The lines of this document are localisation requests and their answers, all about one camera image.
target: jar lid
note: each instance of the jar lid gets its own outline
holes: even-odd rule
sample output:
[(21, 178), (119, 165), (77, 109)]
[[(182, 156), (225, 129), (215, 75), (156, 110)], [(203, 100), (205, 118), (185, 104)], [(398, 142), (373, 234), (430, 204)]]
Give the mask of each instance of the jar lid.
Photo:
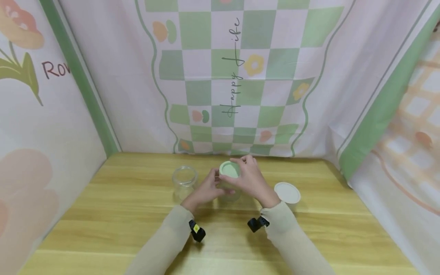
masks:
[(301, 199), (299, 190), (290, 183), (280, 182), (274, 187), (279, 199), (288, 204), (298, 203)]
[(219, 173), (231, 178), (238, 178), (240, 176), (240, 166), (235, 162), (225, 161), (220, 165)]

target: hand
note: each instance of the hand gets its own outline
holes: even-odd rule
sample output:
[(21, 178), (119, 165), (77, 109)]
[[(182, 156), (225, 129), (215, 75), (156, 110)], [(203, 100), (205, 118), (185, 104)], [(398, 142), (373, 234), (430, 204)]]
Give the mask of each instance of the hand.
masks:
[(253, 156), (247, 155), (242, 158), (231, 158), (231, 161), (240, 166), (240, 176), (238, 178), (231, 178), (220, 175), (221, 180), (237, 186), (254, 197), (264, 208), (272, 208), (281, 202), (273, 188), (267, 184), (260, 168), (258, 168), (257, 160)]
[(210, 202), (220, 196), (235, 193), (234, 190), (216, 188), (220, 183), (219, 169), (212, 168), (200, 186), (194, 190), (180, 205), (194, 214), (196, 209), (204, 203)]

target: finger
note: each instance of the finger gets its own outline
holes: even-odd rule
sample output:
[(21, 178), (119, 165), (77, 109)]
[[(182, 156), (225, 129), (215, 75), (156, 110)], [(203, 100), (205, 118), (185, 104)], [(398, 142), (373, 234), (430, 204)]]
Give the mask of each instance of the finger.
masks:
[(220, 178), (219, 178), (220, 173), (219, 173), (218, 168), (216, 168), (215, 171), (216, 171), (216, 174), (215, 174), (214, 182), (217, 183), (217, 182), (220, 182)]
[(235, 194), (235, 190), (234, 189), (220, 189), (220, 188), (217, 188), (214, 192), (215, 192), (216, 198), (220, 197), (220, 196), (224, 196), (224, 195)]
[(238, 184), (238, 179), (237, 178), (231, 178), (230, 176), (225, 176), (225, 175), (220, 175), (219, 178), (221, 180), (227, 181), (227, 182), (229, 182), (230, 184), (233, 184), (233, 185), (237, 185)]
[(240, 168), (245, 164), (241, 158), (231, 158), (230, 161), (238, 164)]
[(215, 176), (216, 176), (216, 169), (215, 168), (211, 168), (211, 170), (206, 175), (206, 177), (203, 180), (203, 182), (213, 182), (213, 181), (215, 181)]
[(252, 155), (246, 155), (246, 163), (253, 163), (253, 156)]

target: wooden table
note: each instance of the wooden table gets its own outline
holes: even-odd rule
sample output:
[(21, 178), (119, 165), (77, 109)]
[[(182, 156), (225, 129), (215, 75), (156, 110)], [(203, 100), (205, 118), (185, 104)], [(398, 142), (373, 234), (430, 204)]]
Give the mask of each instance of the wooden table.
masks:
[[(97, 172), (20, 272), (21, 275), (122, 275), (174, 206), (171, 175), (190, 165), (202, 180), (226, 156), (120, 153)], [(271, 186), (293, 183), (298, 222), (337, 274), (417, 274), (399, 248), (329, 163), (259, 158)], [(246, 225), (259, 205), (242, 195), (214, 201), (196, 220), (207, 232), (190, 240), (168, 274), (290, 274), (264, 230)]]

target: sleeve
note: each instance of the sleeve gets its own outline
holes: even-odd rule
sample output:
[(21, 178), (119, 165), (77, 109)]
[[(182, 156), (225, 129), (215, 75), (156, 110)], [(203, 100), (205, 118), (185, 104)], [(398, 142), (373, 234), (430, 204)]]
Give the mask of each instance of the sleeve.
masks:
[(182, 251), (191, 233), (194, 216), (184, 207), (174, 207), (161, 227), (147, 241), (128, 267), (125, 275), (163, 275)]
[(262, 209), (261, 215), (270, 223), (266, 228), (268, 239), (295, 275), (335, 274), (284, 202)]

